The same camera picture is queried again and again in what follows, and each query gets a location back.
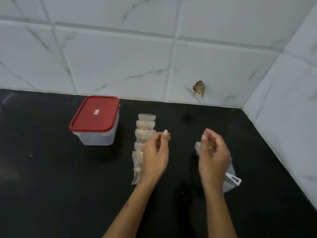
left hand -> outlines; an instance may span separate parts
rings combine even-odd
[[[143,147],[143,177],[157,182],[164,173],[168,163],[170,136],[167,130],[156,132]]]

red lid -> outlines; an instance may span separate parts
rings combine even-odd
[[[108,132],[113,128],[120,100],[111,96],[86,97],[70,122],[74,132]]]

white tile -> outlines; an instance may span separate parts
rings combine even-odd
[[[284,48],[317,0],[184,0],[180,35]]]
[[[244,110],[316,205],[317,68],[281,55]]]
[[[0,17],[47,21],[39,0],[0,0]]]
[[[317,5],[287,44],[285,52],[317,66]]]
[[[176,42],[168,101],[243,107],[270,69],[278,52],[213,44]],[[193,96],[202,80],[204,96]]]
[[[53,22],[172,35],[177,0],[45,0]]]
[[[51,29],[0,21],[0,87],[74,93]]]
[[[82,94],[162,100],[172,39],[57,27]]]

marble tile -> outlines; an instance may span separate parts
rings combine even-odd
[[[172,39],[56,29],[82,94],[163,99]]]
[[[176,41],[167,101],[243,107],[278,52]],[[202,80],[204,96],[192,93]]]
[[[317,68],[281,55],[244,110],[317,208]]]
[[[183,0],[179,35],[283,49],[317,0]]]
[[[284,52],[317,66],[317,5],[287,44]]]
[[[47,22],[39,0],[0,0],[0,18]]]
[[[172,35],[177,0],[45,0],[53,22]]]
[[[52,26],[0,20],[0,87],[75,93]]]

tile wall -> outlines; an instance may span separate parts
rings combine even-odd
[[[317,208],[317,5],[244,110]]]
[[[316,1],[0,0],[0,88],[243,107]]]

